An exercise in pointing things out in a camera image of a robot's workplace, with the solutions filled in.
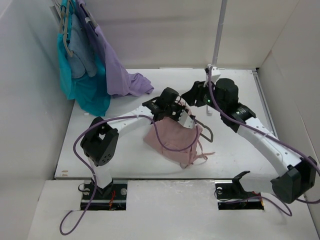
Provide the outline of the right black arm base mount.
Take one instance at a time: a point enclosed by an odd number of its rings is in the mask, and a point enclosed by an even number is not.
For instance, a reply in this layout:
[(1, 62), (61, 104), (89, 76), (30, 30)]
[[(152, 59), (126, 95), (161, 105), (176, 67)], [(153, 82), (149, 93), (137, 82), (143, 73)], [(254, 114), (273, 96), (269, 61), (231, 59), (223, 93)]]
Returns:
[(232, 181), (218, 181), (215, 183), (214, 196), (219, 210), (264, 210), (259, 193), (244, 191)]

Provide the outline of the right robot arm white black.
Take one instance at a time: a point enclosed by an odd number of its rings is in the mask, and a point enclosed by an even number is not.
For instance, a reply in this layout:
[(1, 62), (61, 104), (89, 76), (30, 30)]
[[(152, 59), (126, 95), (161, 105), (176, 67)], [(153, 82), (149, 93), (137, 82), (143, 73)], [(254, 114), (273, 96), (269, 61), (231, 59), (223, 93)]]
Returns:
[(189, 106), (207, 105), (220, 113), (223, 123), (251, 143), (273, 166), (277, 176), (266, 183), (265, 192), (291, 204), (310, 190), (316, 181), (316, 161), (278, 140), (268, 131), (256, 114), (239, 102), (239, 88), (229, 78), (216, 83), (196, 81), (182, 94)]

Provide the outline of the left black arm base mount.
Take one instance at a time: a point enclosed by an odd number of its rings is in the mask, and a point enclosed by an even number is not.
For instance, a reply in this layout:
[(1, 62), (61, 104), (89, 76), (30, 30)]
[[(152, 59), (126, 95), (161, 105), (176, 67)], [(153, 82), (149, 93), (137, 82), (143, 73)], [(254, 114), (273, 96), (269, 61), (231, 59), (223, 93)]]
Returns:
[(85, 210), (89, 204), (88, 211), (125, 211), (127, 206), (127, 182), (114, 182), (108, 186), (106, 191), (97, 187), (94, 194), (94, 184), (81, 183), (78, 191), (82, 193), (80, 209)]

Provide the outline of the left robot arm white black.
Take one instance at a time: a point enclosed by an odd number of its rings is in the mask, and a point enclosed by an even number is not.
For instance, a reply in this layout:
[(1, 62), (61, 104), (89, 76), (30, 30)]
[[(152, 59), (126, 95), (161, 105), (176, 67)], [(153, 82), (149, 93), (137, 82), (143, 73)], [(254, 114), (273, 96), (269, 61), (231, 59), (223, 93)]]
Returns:
[(187, 129), (195, 126), (194, 118), (185, 105), (176, 101), (179, 93), (170, 87), (160, 96), (142, 103), (138, 108), (116, 118), (105, 121), (96, 117), (81, 140), (80, 146), (94, 171), (92, 183), (94, 197), (105, 199), (111, 195), (113, 179), (108, 162), (115, 155), (118, 139), (133, 130), (153, 124), (165, 117)]

